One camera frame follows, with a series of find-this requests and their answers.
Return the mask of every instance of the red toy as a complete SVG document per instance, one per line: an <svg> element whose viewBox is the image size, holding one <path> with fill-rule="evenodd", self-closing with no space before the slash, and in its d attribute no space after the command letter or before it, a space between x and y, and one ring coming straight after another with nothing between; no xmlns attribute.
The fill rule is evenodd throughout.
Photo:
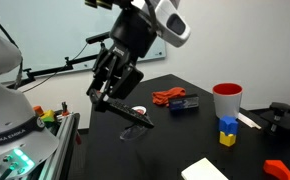
<svg viewBox="0 0 290 180"><path fill-rule="evenodd" d="M290 170L281 160L266 160L263 169L279 180L290 180Z"/></svg>

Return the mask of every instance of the white whiteboard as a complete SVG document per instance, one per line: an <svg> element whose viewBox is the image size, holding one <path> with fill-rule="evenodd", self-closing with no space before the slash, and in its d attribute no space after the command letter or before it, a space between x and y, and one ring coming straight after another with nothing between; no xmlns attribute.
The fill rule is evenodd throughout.
<svg viewBox="0 0 290 180"><path fill-rule="evenodd" d="M112 11L95 9L86 6L84 0L0 0L0 23L19 46L24 69L32 71L64 66L64 57L74 58L85 46L86 38L110 31L119 13L119 7ZM112 40L105 44L110 48ZM97 54L99 49L99 43L88 45L80 57ZM156 38L139 61L165 56L165 43ZM74 65L74 71L90 69L93 64ZM1 75L0 82L15 80L17 70Z"/></svg>

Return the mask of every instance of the screw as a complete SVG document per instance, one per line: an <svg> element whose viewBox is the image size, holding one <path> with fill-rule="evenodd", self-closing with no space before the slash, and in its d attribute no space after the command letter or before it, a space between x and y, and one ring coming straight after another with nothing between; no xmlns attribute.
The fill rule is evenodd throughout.
<svg viewBox="0 0 290 180"><path fill-rule="evenodd" d="M13 157L12 157L11 155L7 155L7 156L4 157L3 161L4 161L4 162L8 162L8 161L10 161L12 158L13 158Z"/></svg>
<svg viewBox="0 0 290 180"><path fill-rule="evenodd" d="M22 174L23 172L25 172L25 169L24 168L21 168L17 171L18 174Z"/></svg>
<svg viewBox="0 0 290 180"><path fill-rule="evenodd" d="M271 131L272 132L275 132L276 131L276 128L277 128L277 126L275 124L273 124L272 127L271 127Z"/></svg>

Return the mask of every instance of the orange object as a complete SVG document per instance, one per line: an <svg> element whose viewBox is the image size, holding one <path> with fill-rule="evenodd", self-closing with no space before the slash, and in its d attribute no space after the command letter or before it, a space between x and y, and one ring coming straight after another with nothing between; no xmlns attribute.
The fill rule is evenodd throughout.
<svg viewBox="0 0 290 180"><path fill-rule="evenodd" d="M166 105L168 106L169 98L176 98L185 96L185 89L181 87L174 87L168 91L153 92L153 103L157 105Z"/></svg>
<svg viewBox="0 0 290 180"><path fill-rule="evenodd" d="M67 115L69 115L68 111L62 112L62 116L67 116Z"/></svg>
<svg viewBox="0 0 290 180"><path fill-rule="evenodd" d="M279 180L290 180L290 170L281 160L266 160L263 169Z"/></svg>
<svg viewBox="0 0 290 180"><path fill-rule="evenodd" d="M39 116L42 116L44 114L44 111L41 106L35 106L33 107L33 109Z"/></svg>

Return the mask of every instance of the red object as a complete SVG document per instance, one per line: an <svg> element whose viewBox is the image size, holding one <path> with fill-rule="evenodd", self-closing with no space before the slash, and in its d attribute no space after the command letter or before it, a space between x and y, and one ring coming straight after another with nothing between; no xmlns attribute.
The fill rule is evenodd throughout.
<svg viewBox="0 0 290 180"><path fill-rule="evenodd" d="M281 160L266 160L263 169L279 180L290 180L290 170Z"/></svg>
<svg viewBox="0 0 290 180"><path fill-rule="evenodd" d="M79 134L78 131L76 132L76 138L75 138L75 140L76 140L76 143L78 145L82 144L82 138L81 138L81 135Z"/></svg>
<svg viewBox="0 0 290 180"><path fill-rule="evenodd" d="M137 111L138 113L140 113L140 114L144 114L144 111L141 110L141 109L137 109L136 111Z"/></svg>
<svg viewBox="0 0 290 180"><path fill-rule="evenodd" d="M157 105L166 105L168 106L169 98L176 98L185 96L185 89L181 87L174 87L168 91L153 92L153 103Z"/></svg>
<svg viewBox="0 0 290 180"><path fill-rule="evenodd" d="M220 95L235 95L241 93L243 88L234 83L222 83L213 87L213 93Z"/></svg>
<svg viewBox="0 0 290 180"><path fill-rule="evenodd" d="M62 112L62 116L67 116L67 115L69 115L69 112L68 111Z"/></svg>
<svg viewBox="0 0 290 180"><path fill-rule="evenodd" d="M44 111L41 106L35 106L33 107L33 109L39 116L42 116L44 114Z"/></svg>

